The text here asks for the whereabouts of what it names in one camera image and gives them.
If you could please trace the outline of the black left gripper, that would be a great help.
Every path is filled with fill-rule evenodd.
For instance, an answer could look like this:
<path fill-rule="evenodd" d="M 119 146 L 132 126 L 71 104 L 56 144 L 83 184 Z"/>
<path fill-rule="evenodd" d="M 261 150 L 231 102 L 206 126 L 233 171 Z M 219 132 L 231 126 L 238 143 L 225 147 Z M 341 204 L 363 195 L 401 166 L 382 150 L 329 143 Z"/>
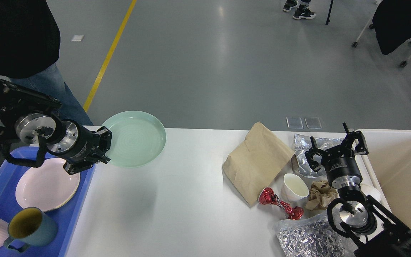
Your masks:
<path fill-rule="evenodd" d="M 48 143 L 47 151 L 51 155 L 66 160 L 62 166 L 67 174 L 73 175 L 90 169 L 96 163 L 107 164 L 111 158 L 107 156 L 91 156 L 98 148 L 107 153 L 111 147 L 112 132 L 101 126 L 94 133 L 73 120 L 62 120 L 62 138 L 57 143 Z"/>

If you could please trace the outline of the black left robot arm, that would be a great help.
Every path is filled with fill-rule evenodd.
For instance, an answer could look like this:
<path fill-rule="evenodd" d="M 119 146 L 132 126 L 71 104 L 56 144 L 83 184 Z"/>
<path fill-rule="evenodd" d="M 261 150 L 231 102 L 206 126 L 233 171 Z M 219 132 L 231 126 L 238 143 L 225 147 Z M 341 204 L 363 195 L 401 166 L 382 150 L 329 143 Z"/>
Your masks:
<path fill-rule="evenodd" d="M 70 175 L 109 163 L 112 132 L 104 126 L 91 131 L 73 119 L 60 119 L 61 106 L 49 95 L 0 79 L 0 151 L 5 160 L 37 168 L 49 153 L 66 161 L 63 168 Z M 13 156 L 10 147 L 16 142 L 38 144 L 35 159 Z"/>

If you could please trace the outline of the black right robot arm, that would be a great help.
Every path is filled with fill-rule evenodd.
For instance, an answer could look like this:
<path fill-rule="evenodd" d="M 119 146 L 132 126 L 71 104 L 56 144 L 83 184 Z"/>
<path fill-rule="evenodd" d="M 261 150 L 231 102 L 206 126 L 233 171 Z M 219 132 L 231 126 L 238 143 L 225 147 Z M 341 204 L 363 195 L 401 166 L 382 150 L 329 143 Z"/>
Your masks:
<path fill-rule="evenodd" d="M 325 169 L 329 185 L 336 189 L 338 198 L 327 207 L 331 228 L 357 246 L 356 257 L 411 257 L 411 229 L 361 189 L 363 180 L 355 157 L 369 153 L 361 131 L 346 133 L 339 145 L 322 150 L 314 137 L 311 148 L 305 151 L 313 171 Z"/>

